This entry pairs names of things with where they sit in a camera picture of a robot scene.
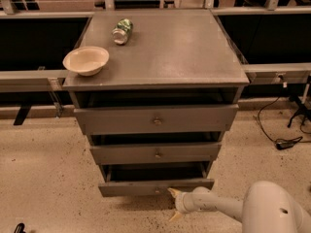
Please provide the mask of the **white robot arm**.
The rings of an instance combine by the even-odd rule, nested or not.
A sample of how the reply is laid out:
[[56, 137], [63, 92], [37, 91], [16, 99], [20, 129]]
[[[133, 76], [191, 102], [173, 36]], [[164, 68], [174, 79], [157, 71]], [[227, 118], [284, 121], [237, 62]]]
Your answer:
[[241, 222], [242, 233], [311, 233], [311, 216], [276, 183], [253, 183], [243, 200], [221, 197], [202, 186], [191, 192], [168, 191], [176, 208], [171, 221], [192, 212], [216, 210]]

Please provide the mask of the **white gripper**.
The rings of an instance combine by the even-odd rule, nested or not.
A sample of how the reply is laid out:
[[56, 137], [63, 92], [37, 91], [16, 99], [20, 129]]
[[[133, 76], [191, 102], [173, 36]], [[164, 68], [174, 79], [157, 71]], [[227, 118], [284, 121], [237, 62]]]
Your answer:
[[196, 206], [193, 200], [192, 192], [182, 192], [179, 189], [168, 187], [167, 190], [175, 198], [175, 207], [177, 211], [174, 215], [169, 219], [170, 222], [178, 220], [183, 217], [183, 214], [188, 214], [194, 212]]

